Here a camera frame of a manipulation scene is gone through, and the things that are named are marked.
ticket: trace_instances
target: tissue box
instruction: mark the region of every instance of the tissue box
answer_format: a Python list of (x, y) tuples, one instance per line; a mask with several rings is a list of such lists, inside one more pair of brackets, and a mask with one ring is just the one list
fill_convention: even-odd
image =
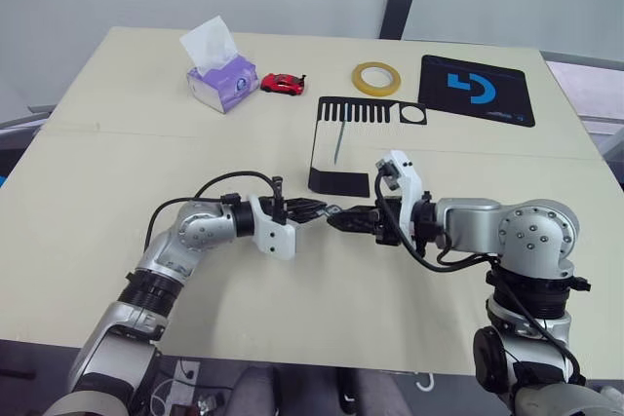
[(186, 79), (197, 99), (223, 114), (259, 85), (255, 65), (243, 56), (235, 56), (223, 67), (209, 70), (204, 77), (199, 74), (197, 67), (191, 68)]

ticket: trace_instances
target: tissue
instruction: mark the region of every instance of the tissue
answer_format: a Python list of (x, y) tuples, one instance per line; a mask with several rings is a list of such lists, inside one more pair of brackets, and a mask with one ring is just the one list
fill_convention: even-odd
[(186, 74), (188, 86), (203, 103), (226, 113), (257, 89), (255, 65), (238, 54), (221, 17), (206, 21), (179, 40), (195, 64)]

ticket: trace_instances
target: black mouse pad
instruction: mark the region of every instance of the black mouse pad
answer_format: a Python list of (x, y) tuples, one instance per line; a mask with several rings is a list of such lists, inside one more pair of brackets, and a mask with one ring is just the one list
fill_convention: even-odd
[(418, 102), (436, 111), (535, 125), (525, 73), (512, 68), (423, 56)]

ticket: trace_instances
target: tape roll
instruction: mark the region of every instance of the tape roll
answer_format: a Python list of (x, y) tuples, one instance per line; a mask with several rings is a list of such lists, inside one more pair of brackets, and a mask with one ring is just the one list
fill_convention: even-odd
[[(367, 68), (381, 68), (392, 76), (392, 82), (390, 85), (385, 87), (374, 87), (373, 85), (364, 81), (362, 78), (362, 72)], [(355, 88), (360, 90), (362, 93), (366, 93), (371, 96), (388, 96), (393, 92), (399, 89), (401, 86), (401, 75), (397, 72), (393, 67), (383, 62), (364, 62), (359, 64), (357, 67), (353, 69), (353, 73), (351, 73), (351, 81)]]

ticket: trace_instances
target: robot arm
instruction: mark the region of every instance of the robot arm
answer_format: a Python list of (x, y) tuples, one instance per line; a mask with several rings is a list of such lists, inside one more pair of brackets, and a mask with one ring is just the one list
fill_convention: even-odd
[(294, 227), (265, 214), (258, 197), (221, 200), (186, 203), (173, 226), (149, 244), (74, 361), (69, 394), (46, 416), (79, 411), (125, 416), (142, 410), (158, 372), (160, 352), (154, 343), (167, 328), (177, 296), (210, 249), (252, 236), (260, 251), (293, 258)]
[[(350, 208), (328, 222), (341, 231), (375, 234), (378, 244), (403, 244), (436, 272), (490, 263), (486, 281), (494, 293), (486, 307), (491, 326), (478, 330), (473, 343), (482, 387), (517, 416), (622, 414), (613, 402), (583, 387), (578, 361), (568, 349), (569, 291), (590, 289), (574, 276), (567, 259), (579, 233), (574, 213), (550, 200), (513, 206), (488, 199), (432, 203), (403, 152), (391, 151), (377, 168), (375, 207)], [(402, 197), (384, 197), (382, 180), (390, 190), (400, 188)], [(427, 243), (443, 249), (437, 265), (424, 259)], [(474, 254), (443, 261), (450, 250)]]

